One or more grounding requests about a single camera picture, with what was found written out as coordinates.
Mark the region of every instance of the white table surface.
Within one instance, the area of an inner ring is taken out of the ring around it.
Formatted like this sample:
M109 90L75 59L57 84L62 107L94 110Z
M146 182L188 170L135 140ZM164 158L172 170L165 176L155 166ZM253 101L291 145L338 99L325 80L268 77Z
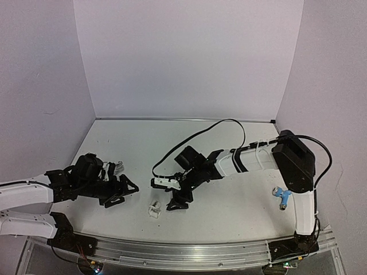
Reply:
M124 163L124 173L140 192L125 197L120 205L105 209L97 199L78 197L74 202L53 205L65 213L77 232L156 242L230 242L291 235L295 229L292 198L286 211L272 196L275 186L285 188L278 170L246 172L203 183L193 191L188 210L166 211L171 193L150 187L151 168L173 146L213 124L211 121L97 120L79 148L74 162L88 152L103 161ZM246 143L276 137L270 123L243 123ZM231 122L219 124L187 145L207 156L218 149L235 148L242 142L241 128ZM173 153L157 172L182 171ZM159 219L149 217L153 199L162 204Z

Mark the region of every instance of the gray wall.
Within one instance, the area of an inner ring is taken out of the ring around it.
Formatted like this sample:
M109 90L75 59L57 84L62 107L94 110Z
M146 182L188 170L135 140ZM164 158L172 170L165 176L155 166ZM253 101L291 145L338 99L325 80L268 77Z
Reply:
M73 2L0 1L0 37L0 181L64 168L95 119ZM17 260L2 251L0 272Z
M306 0L277 123L315 136L334 156L319 185L319 209L329 216L348 274L367 269L366 119L367 2ZM320 172L327 157L316 154Z
M276 117L303 0L75 0L97 117Z

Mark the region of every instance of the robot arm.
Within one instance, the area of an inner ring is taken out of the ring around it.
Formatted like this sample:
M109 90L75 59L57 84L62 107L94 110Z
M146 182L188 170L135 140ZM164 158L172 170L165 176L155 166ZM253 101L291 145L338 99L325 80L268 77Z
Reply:
M293 133L283 131L280 136L293 136ZM284 139L276 144L259 142L238 149L218 150L210 153L207 158L187 146L175 161L185 170L184 173L176 173L174 177L154 178L151 181L153 188L164 188L173 192L172 200L167 206L169 211L187 209L188 203L193 201L192 191L204 182L244 172L279 169L289 191L278 187L273 190L273 194L282 197L282 210L286 207L289 194L293 196L296 248L309 251L314 246L315 156L299 139Z
M79 157L74 166L16 182L0 183L0 235L31 235L52 239L63 225L72 226L62 213L27 214L11 211L34 203L75 200L79 195L99 199L105 208L124 202L139 188L124 174L121 165L103 162L94 154Z

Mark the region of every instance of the wire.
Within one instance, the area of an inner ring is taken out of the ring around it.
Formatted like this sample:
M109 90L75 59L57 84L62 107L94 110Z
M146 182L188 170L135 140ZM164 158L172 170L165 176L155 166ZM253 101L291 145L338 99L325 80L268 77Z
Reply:
M47 185L46 183L36 182L36 181L34 181L34 180L19 180L19 181L17 181L17 182L8 182L8 183L3 183L3 184L0 184L0 187L10 186L10 185L15 185L15 184L20 184L20 183L38 184L38 185L41 185L41 186L47 187L47 188L49 188L49 189L51 189L51 190L58 191L58 190L53 189L51 186Z
M65 262L71 262L72 264L77 264L77 262L73 262L73 261L70 261L70 260L67 260L67 259L64 259L64 258L60 257L59 255L57 255L57 254L56 254L55 249L53 248L52 243L50 243L50 246L51 246L51 250L52 250L53 254L54 254L57 258L59 258L59 259L61 259L61 260L65 261Z
M88 265L91 266L91 263L88 261L88 259L83 253L83 248L79 245L76 245L76 247L78 248L80 255L84 258L84 260L88 263Z
M317 240L318 240L318 238L319 238L319 236L320 236L320 230L321 230L321 223L320 223L320 219L317 217L317 216L315 216L315 219L316 219L316 223L315 223L315 228L314 228L314 232L313 232L313 234L315 233L315 231L316 231L316 224L318 225L318 230L317 230L317 235L316 235L316 237L315 237L315 240L314 240L314 242L312 243L312 245L310 245L310 247L309 247L309 253L307 254L307 256L308 255L310 255L310 253L311 253L311 248L313 248L314 247L314 245L317 243Z
M19 180L17 182L7 182L7 183L3 183L3 184L0 184L0 187L5 187L5 186L11 186L11 185L15 185L15 184L21 184L21 183L27 183L27 184L37 184L37 185L40 185L40 186L44 186L44 187L47 187L55 192L58 192L58 193L69 193L69 192L75 192L75 191L79 191L83 188L85 188L87 185L90 184L90 182L86 182L84 185L76 188L76 189L71 189L71 190L58 190L58 189L55 189L55 188L52 188L50 185L47 185L46 183L42 183L42 182L36 182L34 180Z
M238 148L241 148L244 144L245 144L245 141L246 141L246 133L245 133L245 129L243 128L242 124L238 121L238 120L235 120L235 119L223 119L223 120L220 120L216 123L214 123L213 125L211 125L210 127L204 129L204 130L201 130L199 132L196 132L194 133L193 135L189 136L187 139L183 140L182 142L178 143L175 147L173 147L159 162L157 162L153 168L151 169L151 172L152 174L156 177L156 178L161 178L161 179L173 179L175 176L174 175L169 175L169 176L162 176L162 175L157 175L155 172L154 172L154 169L157 168L160 164L162 164L162 162L164 162L174 151L176 151L177 149L179 149L182 145L184 145L185 143L189 142L190 140L192 140L194 137L198 136L198 135L201 135L202 133L205 133L205 132L208 132L209 130L211 130L212 128L214 128L216 125L222 123L223 121L233 121L235 123L237 123L241 128L242 128L242 131L243 131L243 141L242 141L242 144L238 147Z
M305 136L305 135L279 136L276 139L270 140L268 143L267 142L260 143L259 144L259 147L262 147L262 146L265 146L265 145L268 145L268 144L273 144L273 143L281 142L281 141L287 140L287 139L307 139L307 140L310 140L310 141L312 141L314 143L317 143L319 146L321 146L325 150L325 152L327 153L327 156L329 157L329 164L327 165L327 167L325 168L325 170L320 174L320 176L315 181L314 188L316 189L319 181L322 179L323 176L325 176L325 174L329 171L331 165L333 164L333 157L332 157L329 149L322 142L320 142L319 140L315 139L314 137ZM248 145L246 147L239 148L238 150L240 152L242 152L242 151L249 150L251 148L254 148L254 147L252 147L252 145L250 144L250 145Z

